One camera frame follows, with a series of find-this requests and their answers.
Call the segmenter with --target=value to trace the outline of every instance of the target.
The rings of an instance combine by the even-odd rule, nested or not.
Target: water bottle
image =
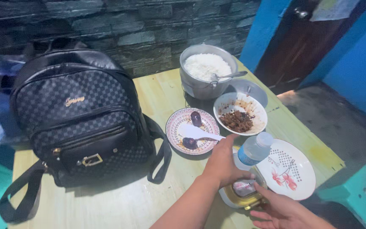
[[[249,137],[234,154],[234,163],[241,170],[247,170],[267,158],[273,137],[269,133],[261,132],[257,136]]]

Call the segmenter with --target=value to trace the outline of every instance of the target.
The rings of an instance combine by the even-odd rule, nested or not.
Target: gray stone wall
[[[134,77],[180,67],[193,44],[241,54],[260,0],[0,0],[0,53],[79,39]]]

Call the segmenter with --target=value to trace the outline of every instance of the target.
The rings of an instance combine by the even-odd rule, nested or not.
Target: pink patterned plate
[[[183,146],[184,136],[179,135],[178,129],[182,123],[191,124],[190,115],[193,111],[197,111],[201,117],[201,129],[207,133],[220,135],[220,129],[218,128],[216,120],[207,112],[197,108],[183,108],[173,113],[166,123],[166,135],[170,144],[180,152],[200,155],[212,150],[218,141],[213,139],[201,139],[197,140],[196,149],[187,149]]]
[[[307,157],[292,144],[274,139],[267,158],[257,164],[268,187],[294,200],[304,200],[316,188],[316,175]]]

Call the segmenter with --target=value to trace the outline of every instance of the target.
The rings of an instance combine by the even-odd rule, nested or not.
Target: gold buckle
[[[93,165],[99,164],[101,162],[103,162],[103,160],[101,159],[99,154],[94,154],[94,155],[91,155],[91,156],[87,156],[87,157],[83,158],[83,160],[81,161],[81,163],[86,167],[87,166],[93,166]]]

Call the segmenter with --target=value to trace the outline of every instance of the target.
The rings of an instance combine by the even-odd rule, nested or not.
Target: brown meat dish
[[[247,132],[253,126],[252,120],[255,116],[238,110],[221,115],[221,122],[229,129],[242,133]]]

